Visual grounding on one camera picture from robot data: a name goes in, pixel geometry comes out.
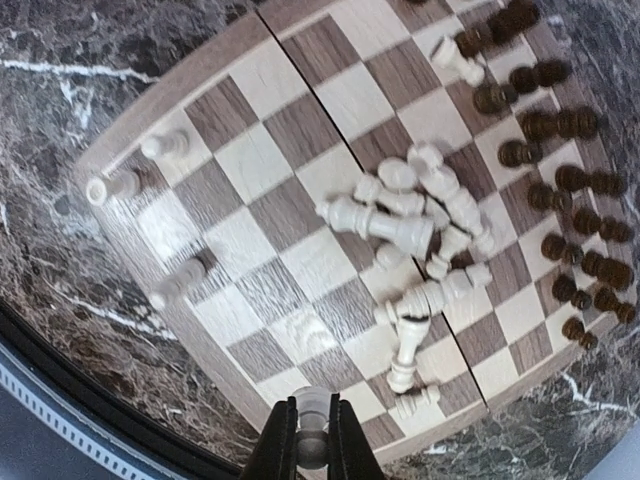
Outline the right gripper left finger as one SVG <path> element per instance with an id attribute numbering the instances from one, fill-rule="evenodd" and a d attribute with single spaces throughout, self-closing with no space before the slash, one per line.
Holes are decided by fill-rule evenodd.
<path id="1" fill-rule="evenodd" d="M 291 480 L 297 473 L 296 399 L 275 403 L 247 464 L 242 480 Z"/>

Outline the wooden chessboard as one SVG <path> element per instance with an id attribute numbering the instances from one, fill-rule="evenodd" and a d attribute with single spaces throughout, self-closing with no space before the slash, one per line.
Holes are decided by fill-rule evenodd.
<path id="1" fill-rule="evenodd" d="M 529 1 L 272 1 L 77 179 L 254 427 L 326 388 L 386 463 L 632 320 L 636 235 L 598 130 Z"/>

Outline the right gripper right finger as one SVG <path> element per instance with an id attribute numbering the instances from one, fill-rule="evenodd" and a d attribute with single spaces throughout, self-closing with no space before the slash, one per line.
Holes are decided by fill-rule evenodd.
<path id="1" fill-rule="evenodd" d="M 328 426 L 329 480 L 384 480 L 385 475 L 355 411 L 338 393 L 331 395 Z"/>

